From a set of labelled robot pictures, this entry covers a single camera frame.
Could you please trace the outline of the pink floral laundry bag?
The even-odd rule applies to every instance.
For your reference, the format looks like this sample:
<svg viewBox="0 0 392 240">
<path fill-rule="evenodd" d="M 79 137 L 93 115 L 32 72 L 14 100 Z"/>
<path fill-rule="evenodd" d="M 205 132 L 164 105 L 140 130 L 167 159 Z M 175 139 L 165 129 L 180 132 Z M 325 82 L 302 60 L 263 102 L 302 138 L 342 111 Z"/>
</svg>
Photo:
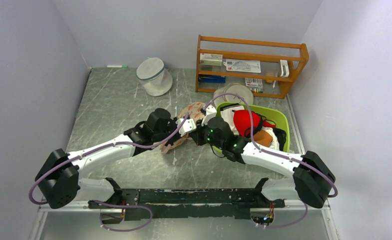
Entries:
<svg viewBox="0 0 392 240">
<path fill-rule="evenodd" d="M 202 120 L 204 118 L 204 115 L 201 113 L 201 108 L 204 106 L 205 103 L 203 102 L 193 102 L 186 106 L 179 114 L 178 118 L 184 118 L 184 116 L 189 113 L 189 117 L 191 119 L 194 119 L 195 121 L 197 120 Z M 162 154 L 167 154 L 170 150 L 182 145 L 186 140 L 190 140 L 191 137 L 188 135 L 181 137 L 178 141 L 176 141 L 173 145 L 168 144 L 168 143 L 163 143 L 159 146 L 159 149 Z"/>
</svg>

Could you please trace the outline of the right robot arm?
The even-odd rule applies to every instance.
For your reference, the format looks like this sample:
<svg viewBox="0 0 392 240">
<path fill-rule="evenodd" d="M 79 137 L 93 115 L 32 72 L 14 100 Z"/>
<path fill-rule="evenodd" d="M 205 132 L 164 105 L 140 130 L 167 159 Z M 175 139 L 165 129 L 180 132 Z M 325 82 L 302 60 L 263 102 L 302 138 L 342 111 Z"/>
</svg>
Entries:
<svg viewBox="0 0 392 240">
<path fill-rule="evenodd" d="M 255 165 L 284 175 L 284 179 L 267 180 L 261 194 L 268 200 L 301 200 L 320 209 L 331 197 L 336 178 L 313 151 L 287 153 L 262 147 L 250 139 L 234 135 L 227 122 L 214 117 L 208 123 L 199 120 L 189 136 L 201 146 L 209 144 L 232 162 Z"/>
</svg>

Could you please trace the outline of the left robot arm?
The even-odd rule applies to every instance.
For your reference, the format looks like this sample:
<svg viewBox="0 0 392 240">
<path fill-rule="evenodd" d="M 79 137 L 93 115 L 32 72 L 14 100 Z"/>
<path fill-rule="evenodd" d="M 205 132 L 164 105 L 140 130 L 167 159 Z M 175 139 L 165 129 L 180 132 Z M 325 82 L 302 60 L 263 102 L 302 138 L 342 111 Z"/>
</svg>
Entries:
<svg viewBox="0 0 392 240">
<path fill-rule="evenodd" d="M 109 141 L 71 152 L 61 148 L 54 150 L 35 177 L 28 193 L 30 201 L 59 209 L 72 201 L 109 200 L 119 194 L 119 188 L 106 178 L 89 179 L 86 175 L 109 163 L 136 156 L 179 138 L 187 118 L 171 118 L 169 111 L 157 108 L 147 120 Z"/>
</svg>

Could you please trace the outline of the white bra black trim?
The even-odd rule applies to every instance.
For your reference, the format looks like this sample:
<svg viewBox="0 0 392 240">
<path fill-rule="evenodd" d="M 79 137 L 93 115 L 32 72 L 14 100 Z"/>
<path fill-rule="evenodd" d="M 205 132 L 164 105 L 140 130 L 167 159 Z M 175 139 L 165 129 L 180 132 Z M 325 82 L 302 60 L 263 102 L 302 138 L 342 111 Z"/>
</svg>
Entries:
<svg viewBox="0 0 392 240">
<path fill-rule="evenodd" d="M 230 103 L 219 108 L 221 118 L 229 125 L 234 135 L 240 135 L 242 127 L 245 126 L 247 117 L 243 113 L 246 111 L 239 103 Z"/>
</svg>

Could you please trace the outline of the red bra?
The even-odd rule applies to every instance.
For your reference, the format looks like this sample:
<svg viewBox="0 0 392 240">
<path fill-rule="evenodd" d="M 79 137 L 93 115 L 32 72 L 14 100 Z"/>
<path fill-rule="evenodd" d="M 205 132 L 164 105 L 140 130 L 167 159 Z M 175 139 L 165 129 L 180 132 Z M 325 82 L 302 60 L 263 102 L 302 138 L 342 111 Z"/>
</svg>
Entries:
<svg viewBox="0 0 392 240">
<path fill-rule="evenodd" d="M 267 119 L 264 115 L 246 109 L 234 110 L 233 123 L 240 136 L 250 138 L 250 135 L 257 134 L 263 127 L 275 128 L 274 121 Z"/>
</svg>

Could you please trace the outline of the round white mesh bag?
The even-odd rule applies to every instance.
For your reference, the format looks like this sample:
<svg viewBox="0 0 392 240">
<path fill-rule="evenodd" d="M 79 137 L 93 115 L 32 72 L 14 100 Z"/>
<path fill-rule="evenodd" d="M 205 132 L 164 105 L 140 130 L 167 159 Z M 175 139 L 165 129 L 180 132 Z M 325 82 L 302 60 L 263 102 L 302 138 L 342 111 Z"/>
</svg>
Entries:
<svg viewBox="0 0 392 240">
<path fill-rule="evenodd" d="M 242 103 L 242 101 L 239 98 L 229 94 L 239 95 L 249 105 L 252 105 L 254 103 L 254 96 L 249 88 L 239 83 L 230 83 L 227 86 L 219 88 L 214 92 L 214 98 L 219 96 L 217 99 L 213 101 L 214 105 L 217 107 L 223 102 Z"/>
</svg>

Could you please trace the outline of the white cylindrical mesh bag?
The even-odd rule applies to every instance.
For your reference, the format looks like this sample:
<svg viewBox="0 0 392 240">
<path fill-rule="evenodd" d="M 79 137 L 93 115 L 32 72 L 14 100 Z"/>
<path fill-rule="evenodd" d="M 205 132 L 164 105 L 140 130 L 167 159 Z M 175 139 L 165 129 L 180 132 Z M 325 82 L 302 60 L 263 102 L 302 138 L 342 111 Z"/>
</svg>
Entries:
<svg viewBox="0 0 392 240">
<path fill-rule="evenodd" d="M 163 60 L 157 57 L 144 60 L 138 66 L 136 76 L 146 92 L 155 97 L 167 93 L 173 83 L 172 75 L 166 69 Z"/>
</svg>

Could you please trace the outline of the white box on shelf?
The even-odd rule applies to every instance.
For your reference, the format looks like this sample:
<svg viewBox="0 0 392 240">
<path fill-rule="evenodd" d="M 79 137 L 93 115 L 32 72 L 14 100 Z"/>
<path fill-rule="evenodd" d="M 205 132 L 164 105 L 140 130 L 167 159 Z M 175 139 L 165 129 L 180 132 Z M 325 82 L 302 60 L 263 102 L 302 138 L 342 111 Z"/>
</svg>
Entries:
<svg viewBox="0 0 392 240">
<path fill-rule="evenodd" d="M 202 66 L 221 66 L 223 64 L 222 54 L 200 53 L 199 65 Z"/>
</svg>

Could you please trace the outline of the marker pen pack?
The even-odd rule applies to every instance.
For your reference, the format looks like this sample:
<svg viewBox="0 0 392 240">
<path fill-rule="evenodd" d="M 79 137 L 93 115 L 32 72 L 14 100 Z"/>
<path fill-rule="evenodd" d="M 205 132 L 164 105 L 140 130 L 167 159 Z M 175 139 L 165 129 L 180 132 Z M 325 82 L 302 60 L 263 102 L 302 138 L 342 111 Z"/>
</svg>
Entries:
<svg viewBox="0 0 392 240">
<path fill-rule="evenodd" d="M 245 78 L 245 85 L 253 93 L 263 93 L 263 80 L 257 78 Z"/>
</svg>

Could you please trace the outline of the white flat packet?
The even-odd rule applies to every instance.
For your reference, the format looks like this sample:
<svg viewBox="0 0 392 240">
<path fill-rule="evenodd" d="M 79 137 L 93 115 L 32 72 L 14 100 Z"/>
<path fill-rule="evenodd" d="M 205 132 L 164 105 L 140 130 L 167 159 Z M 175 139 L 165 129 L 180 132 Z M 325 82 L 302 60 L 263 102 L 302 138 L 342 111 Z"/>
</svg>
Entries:
<svg viewBox="0 0 392 240">
<path fill-rule="evenodd" d="M 258 60 L 225 59 L 223 65 L 229 72 L 261 73 L 261 64 Z"/>
</svg>

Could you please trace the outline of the green plastic basket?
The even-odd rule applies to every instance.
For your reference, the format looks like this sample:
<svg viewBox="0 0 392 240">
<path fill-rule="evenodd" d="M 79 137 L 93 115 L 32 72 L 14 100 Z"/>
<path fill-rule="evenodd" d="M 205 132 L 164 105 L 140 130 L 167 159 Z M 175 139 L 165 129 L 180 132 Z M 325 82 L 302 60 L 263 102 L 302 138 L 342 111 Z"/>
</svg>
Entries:
<svg viewBox="0 0 392 240">
<path fill-rule="evenodd" d="M 232 104 L 236 102 L 223 102 L 217 106 L 217 112 L 220 115 L 219 108 L 223 105 Z M 275 150 L 288 152 L 290 150 L 290 129 L 287 117 L 280 111 L 258 105 L 250 105 L 251 111 L 265 116 L 267 119 L 275 122 L 276 127 L 263 127 L 263 129 L 255 134 L 256 143 L 269 147 Z"/>
</svg>

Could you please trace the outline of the orange wooden shelf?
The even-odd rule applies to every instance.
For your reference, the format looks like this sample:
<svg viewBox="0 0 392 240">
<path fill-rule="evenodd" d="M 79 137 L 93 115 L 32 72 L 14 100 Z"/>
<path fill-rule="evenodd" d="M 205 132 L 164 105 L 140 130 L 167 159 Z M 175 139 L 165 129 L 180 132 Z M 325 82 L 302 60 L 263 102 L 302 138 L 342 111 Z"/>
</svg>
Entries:
<svg viewBox="0 0 392 240">
<path fill-rule="evenodd" d="M 196 92 L 246 79 L 258 79 L 262 90 L 254 96 L 283 99 L 309 61 L 304 43 L 285 43 L 214 36 L 198 36 Z"/>
</svg>

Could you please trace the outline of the green white marker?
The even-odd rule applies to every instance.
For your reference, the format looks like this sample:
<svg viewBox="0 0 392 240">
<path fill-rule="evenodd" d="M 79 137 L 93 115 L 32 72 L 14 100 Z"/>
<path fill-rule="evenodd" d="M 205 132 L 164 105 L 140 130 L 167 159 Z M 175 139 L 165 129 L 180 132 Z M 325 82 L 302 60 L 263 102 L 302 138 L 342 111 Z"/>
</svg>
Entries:
<svg viewBox="0 0 392 240">
<path fill-rule="evenodd" d="M 107 68 L 128 68 L 128 65 L 126 65 L 126 64 L 122 64 L 122 65 L 107 65 L 106 66 Z"/>
</svg>

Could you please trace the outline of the white silver device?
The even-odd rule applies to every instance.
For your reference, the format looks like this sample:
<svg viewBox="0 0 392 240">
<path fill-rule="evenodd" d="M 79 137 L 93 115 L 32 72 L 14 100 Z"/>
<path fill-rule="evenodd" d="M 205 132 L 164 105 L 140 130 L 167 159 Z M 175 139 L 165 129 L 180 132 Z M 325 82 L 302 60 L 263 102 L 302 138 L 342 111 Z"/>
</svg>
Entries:
<svg viewBox="0 0 392 240">
<path fill-rule="evenodd" d="M 280 77 L 287 78 L 290 75 L 290 69 L 288 65 L 288 61 L 281 59 L 280 60 Z"/>
</svg>

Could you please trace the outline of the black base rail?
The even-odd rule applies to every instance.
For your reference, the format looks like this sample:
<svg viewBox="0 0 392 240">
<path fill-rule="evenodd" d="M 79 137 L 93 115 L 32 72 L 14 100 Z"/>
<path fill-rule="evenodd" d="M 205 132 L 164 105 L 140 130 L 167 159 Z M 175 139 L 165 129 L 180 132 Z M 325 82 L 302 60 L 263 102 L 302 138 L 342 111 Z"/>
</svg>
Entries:
<svg viewBox="0 0 392 240">
<path fill-rule="evenodd" d="M 282 199 L 268 200 L 257 188 L 132 189 L 114 194 L 107 205 L 89 201 L 90 209 L 110 209 L 112 205 L 130 206 L 125 221 L 178 218 L 251 218 L 252 209 L 283 208 Z"/>
</svg>

